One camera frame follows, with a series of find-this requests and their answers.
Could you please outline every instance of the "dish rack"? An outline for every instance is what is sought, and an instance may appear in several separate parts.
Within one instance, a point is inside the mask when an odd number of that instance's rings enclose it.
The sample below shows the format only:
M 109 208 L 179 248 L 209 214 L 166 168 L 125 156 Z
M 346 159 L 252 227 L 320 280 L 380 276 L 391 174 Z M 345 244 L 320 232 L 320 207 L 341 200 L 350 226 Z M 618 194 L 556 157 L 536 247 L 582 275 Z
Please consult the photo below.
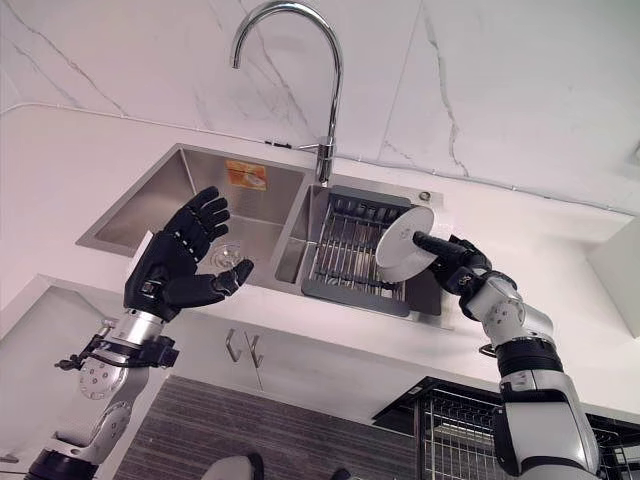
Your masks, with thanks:
M 418 471 L 421 480 L 505 480 L 493 449 L 493 409 L 499 401 L 480 400 L 433 388 L 417 401 Z M 601 453 L 599 478 L 629 480 L 623 435 L 605 428 L 610 419 L 589 415 Z
M 384 282 L 375 255 L 384 232 L 410 208 L 407 198 L 333 187 L 302 292 L 392 315 L 409 315 L 405 282 Z

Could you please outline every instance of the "cabinet door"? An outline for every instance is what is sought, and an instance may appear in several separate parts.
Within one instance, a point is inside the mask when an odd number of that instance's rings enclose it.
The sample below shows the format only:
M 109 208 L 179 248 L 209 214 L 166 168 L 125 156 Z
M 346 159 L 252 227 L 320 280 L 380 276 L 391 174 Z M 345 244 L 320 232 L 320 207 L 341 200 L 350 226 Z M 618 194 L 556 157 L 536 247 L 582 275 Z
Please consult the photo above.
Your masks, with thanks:
M 247 348 L 245 326 L 183 310 L 164 330 L 180 351 L 171 374 L 236 390 L 257 390 L 258 376 Z
M 78 353 L 101 315 L 77 293 L 48 289 L 0 341 L 0 470 L 26 472 L 77 389 L 77 372 L 53 364 Z
M 263 357 L 265 396 L 362 423 L 425 375 L 417 365 L 259 327 L 247 329 L 247 341 Z

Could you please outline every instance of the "countertop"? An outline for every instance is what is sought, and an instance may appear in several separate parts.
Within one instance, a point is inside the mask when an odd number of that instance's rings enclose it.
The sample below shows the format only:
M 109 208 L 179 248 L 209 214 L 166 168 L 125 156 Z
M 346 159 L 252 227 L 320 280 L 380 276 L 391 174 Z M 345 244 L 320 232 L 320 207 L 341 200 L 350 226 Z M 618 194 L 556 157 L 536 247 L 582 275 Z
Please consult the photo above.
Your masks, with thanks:
M 126 257 L 76 240 L 174 144 L 313 168 L 315 156 L 179 127 L 39 106 L 0 119 L 0 338 L 46 288 L 44 277 L 121 293 Z M 514 278 L 547 313 L 567 373 L 587 410 L 640 422 L 640 340 L 634 340 L 586 254 L 631 217 L 411 170 L 338 159 L 334 171 L 444 195 L 454 233 Z M 205 307 L 225 317 L 408 361 L 425 375 L 495 385 L 477 322 L 447 297 L 450 328 L 397 319 L 247 285 Z

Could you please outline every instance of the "sticker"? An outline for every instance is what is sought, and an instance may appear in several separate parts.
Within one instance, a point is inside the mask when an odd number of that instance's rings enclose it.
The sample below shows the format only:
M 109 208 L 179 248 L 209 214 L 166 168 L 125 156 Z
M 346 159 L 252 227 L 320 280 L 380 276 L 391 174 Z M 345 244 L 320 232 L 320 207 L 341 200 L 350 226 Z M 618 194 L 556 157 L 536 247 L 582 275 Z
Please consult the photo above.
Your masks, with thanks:
M 267 168 L 264 165 L 227 160 L 229 183 L 236 187 L 267 191 Z

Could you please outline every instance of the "chrome faucet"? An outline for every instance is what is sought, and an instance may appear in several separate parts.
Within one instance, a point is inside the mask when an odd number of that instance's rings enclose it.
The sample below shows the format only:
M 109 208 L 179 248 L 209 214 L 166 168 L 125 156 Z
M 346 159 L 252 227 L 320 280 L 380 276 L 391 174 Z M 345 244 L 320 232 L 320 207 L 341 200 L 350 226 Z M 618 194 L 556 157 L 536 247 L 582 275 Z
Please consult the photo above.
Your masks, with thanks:
M 311 20 L 324 33 L 329 41 L 329 46 L 333 52 L 333 68 L 335 75 L 333 79 L 333 95 L 331 99 L 331 110 L 329 112 L 329 130 L 327 135 L 320 137 L 318 143 L 298 147 L 301 150 L 314 149 L 318 154 L 316 165 L 316 178 L 322 185 L 327 185 L 333 164 L 333 154 L 336 148 L 336 117 L 338 116 L 338 104 L 340 103 L 340 91 L 342 90 L 342 49 L 335 32 L 327 21 L 313 8 L 298 2 L 274 1 L 258 5 L 251 10 L 238 26 L 236 35 L 231 46 L 231 66 L 240 67 L 240 52 L 245 38 L 251 29 L 262 19 L 280 12 L 297 13 Z

